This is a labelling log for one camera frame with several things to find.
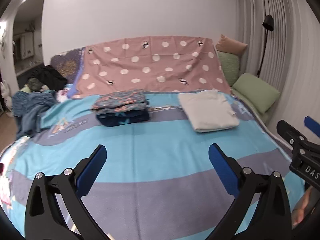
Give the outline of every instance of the black lamp shade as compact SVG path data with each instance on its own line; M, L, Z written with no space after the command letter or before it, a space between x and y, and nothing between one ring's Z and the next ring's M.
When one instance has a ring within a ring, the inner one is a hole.
M270 14L265 17L262 25L271 32L273 32L273 30L275 29L275 22Z

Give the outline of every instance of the pink polka dot sheet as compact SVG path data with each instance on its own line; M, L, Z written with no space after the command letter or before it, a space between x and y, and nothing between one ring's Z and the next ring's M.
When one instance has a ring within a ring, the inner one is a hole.
M184 36L139 37L87 46L76 88L73 98L133 89L231 92L212 40Z

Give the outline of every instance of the floor lamp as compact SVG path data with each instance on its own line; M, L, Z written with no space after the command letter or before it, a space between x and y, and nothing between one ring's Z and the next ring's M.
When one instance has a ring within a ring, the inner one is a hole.
M263 48L262 59L261 59L259 70L257 71L257 77L260 77L261 68L262 68L262 64L263 64L263 59L264 59L264 55L266 53L267 40L268 40L268 31L273 32L274 29L275 29L275 22L273 20L273 17L270 14L265 17L265 19L264 19L264 21L262 23L262 26L265 28L265 39L264 39L264 48Z

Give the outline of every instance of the folded white cloth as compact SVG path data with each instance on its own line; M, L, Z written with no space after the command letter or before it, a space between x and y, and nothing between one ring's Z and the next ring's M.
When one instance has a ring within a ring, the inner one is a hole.
M179 101L196 132L229 129L239 125L236 113L216 89L179 94Z

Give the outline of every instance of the blue gripper pad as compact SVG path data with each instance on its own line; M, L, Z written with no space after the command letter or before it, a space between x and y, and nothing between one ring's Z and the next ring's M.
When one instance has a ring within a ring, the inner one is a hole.
M310 116L307 116L304 119L304 125L307 127L309 130L311 130L315 135L320 137L320 124L313 120Z
M225 159L225 155L223 155L224 153L220 148L216 147L216 144L212 144L209 147L209 160L212 166L217 172L228 194L233 195L236 198L240 192L238 189L239 180Z
M107 160L107 150L104 146L101 145L96 149L96 152L93 153L94 156L87 163L86 167L76 180L76 192L78 197L86 196L89 193L94 181Z

